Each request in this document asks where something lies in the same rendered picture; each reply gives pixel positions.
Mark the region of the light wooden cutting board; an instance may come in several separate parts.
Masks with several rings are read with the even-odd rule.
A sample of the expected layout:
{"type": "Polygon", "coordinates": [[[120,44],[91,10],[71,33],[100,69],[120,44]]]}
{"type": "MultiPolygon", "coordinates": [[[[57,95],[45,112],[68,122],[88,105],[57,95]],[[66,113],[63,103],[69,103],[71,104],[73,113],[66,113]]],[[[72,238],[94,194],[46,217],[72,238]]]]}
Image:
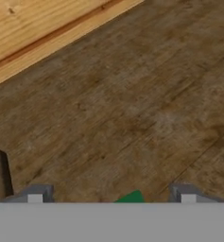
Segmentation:
{"type": "Polygon", "coordinates": [[[0,0],[0,83],[144,0],[0,0]]]}

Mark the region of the green sponge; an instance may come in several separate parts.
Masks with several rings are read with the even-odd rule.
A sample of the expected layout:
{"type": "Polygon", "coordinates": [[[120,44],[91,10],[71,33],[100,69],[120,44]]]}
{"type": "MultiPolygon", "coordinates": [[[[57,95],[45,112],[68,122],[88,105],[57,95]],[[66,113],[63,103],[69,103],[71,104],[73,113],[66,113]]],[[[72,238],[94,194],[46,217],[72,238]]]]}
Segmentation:
{"type": "Polygon", "coordinates": [[[119,198],[117,202],[125,202],[125,203],[140,203],[144,202],[144,196],[141,193],[140,190],[135,190],[130,192],[129,194],[126,194],[125,196],[119,198]]]}

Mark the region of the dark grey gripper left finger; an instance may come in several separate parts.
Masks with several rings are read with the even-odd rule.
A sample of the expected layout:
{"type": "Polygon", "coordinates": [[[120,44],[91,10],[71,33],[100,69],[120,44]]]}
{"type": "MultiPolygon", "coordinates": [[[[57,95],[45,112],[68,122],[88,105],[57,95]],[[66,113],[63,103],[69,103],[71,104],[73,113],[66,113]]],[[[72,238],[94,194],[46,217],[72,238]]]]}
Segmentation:
{"type": "Polygon", "coordinates": [[[44,203],[53,202],[54,186],[50,184],[32,184],[18,194],[9,196],[4,202],[44,203]]]}

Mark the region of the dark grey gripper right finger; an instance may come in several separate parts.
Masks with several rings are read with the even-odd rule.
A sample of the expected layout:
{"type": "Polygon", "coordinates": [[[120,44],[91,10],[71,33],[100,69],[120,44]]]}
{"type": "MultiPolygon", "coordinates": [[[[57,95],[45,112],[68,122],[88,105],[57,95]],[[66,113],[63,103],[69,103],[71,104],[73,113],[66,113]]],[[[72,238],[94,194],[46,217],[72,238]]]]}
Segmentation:
{"type": "Polygon", "coordinates": [[[208,196],[201,192],[193,184],[180,183],[174,183],[170,185],[168,201],[177,203],[224,203],[224,199],[215,196],[208,196]]]}

